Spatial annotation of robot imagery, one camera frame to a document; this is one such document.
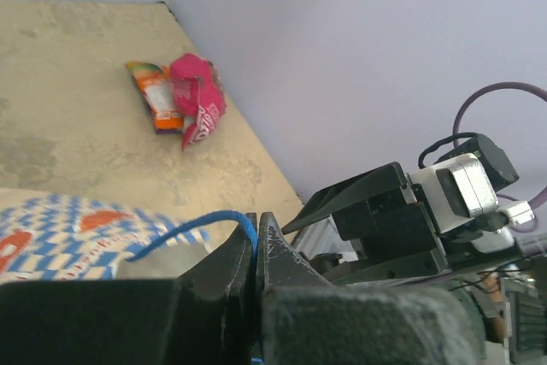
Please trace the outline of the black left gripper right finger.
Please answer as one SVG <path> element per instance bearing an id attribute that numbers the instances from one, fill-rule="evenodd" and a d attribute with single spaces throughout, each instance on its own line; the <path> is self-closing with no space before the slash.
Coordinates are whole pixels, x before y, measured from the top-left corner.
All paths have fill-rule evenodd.
<path id="1" fill-rule="evenodd" d="M 476 315 L 438 286 L 335 286 L 258 224 L 260 345 L 266 364 L 481 364 Z"/>

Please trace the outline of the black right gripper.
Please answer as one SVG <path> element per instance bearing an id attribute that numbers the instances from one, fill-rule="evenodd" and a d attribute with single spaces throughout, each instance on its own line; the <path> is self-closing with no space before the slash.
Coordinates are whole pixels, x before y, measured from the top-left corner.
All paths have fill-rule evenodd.
<path id="1" fill-rule="evenodd" d="M 304 204 L 285 226 L 294 233 L 356 203 L 406 184 L 401 164 L 391 162 L 325 187 Z M 512 235 L 530 224 L 530 206 L 511 202 L 445 233 L 421 185 L 413 185 L 416 201 L 373 215 L 373 228 L 351 240 L 357 259 L 341 262 L 324 276 L 337 285 L 427 278 L 450 272 L 468 274 L 512 262 L 523 255 Z"/>

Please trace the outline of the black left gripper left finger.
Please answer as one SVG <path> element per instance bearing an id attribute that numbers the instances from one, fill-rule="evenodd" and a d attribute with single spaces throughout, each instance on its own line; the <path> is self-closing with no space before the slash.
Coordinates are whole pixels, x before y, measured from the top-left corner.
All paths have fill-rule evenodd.
<path id="1" fill-rule="evenodd" d="M 256 215 L 175 279 L 25 281 L 1 288 L 4 364 L 248 364 Z"/>

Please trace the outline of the pink snack packet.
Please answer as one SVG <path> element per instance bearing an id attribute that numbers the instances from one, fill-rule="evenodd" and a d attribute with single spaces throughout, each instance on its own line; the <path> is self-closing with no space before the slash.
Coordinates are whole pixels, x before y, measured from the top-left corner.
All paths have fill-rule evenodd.
<path id="1" fill-rule="evenodd" d="M 185 53 L 169 66 L 170 89 L 184 125 L 181 149 L 206 139 L 226 113 L 226 98 L 215 65 L 200 56 Z"/>

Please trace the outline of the blue checkered paper bag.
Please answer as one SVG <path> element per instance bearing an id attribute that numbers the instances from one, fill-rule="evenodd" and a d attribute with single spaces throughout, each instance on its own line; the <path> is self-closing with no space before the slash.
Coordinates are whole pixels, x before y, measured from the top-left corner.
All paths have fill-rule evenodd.
<path id="1" fill-rule="evenodd" d="M 123 262 L 157 250 L 206 244 L 204 228 L 239 225 L 244 244 L 257 254 L 258 235 L 250 217 L 219 210 L 179 222 L 162 214 L 84 197 L 39 193 L 1 196 L 1 281 L 112 280 Z"/>

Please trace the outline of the orange snack packet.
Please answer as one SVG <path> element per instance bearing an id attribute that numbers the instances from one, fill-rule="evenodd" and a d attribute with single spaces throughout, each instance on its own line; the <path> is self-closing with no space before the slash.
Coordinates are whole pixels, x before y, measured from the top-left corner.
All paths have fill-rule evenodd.
<path id="1" fill-rule="evenodd" d="M 168 71 L 153 63 L 127 62 L 126 70 L 145 101 L 156 133 L 182 132 L 184 120 L 174 103 Z"/>

